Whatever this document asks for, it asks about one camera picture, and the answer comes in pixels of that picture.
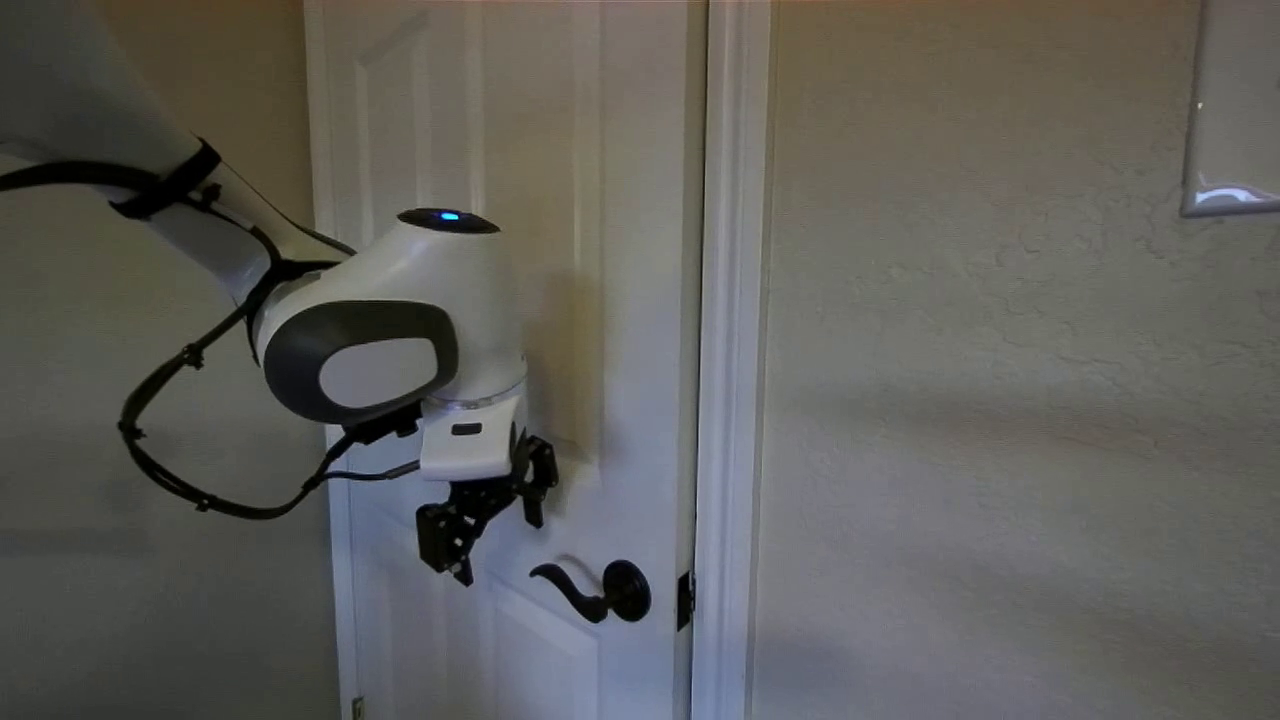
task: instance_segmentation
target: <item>door frame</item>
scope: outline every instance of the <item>door frame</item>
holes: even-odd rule
[[[702,82],[702,236],[699,236],[699,403],[696,403],[696,621],[690,717],[748,717],[757,462],[761,462],[761,332],[767,230],[767,50],[772,0],[708,4]],[[320,41],[315,0],[304,0],[304,47]],[[327,227],[333,153],[325,62],[304,55],[315,225]],[[340,712],[356,702],[356,598],[348,482],[327,482],[333,621]]]

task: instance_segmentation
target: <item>white robot head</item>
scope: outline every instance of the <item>white robot head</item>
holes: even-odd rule
[[[292,413],[420,432],[420,471],[504,477],[525,403],[512,263],[497,225],[460,208],[400,225],[275,294],[256,324],[269,387]]]

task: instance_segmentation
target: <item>door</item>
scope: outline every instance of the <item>door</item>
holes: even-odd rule
[[[530,432],[560,453],[549,525],[497,516],[473,588],[416,554],[416,509],[449,488],[333,488],[350,717],[684,717],[699,44],[696,0],[307,4],[320,225],[371,243],[416,203],[497,218],[521,263]],[[386,439],[350,462],[410,453]],[[587,622],[527,574],[560,565],[596,596],[613,561],[651,588],[635,622]]]

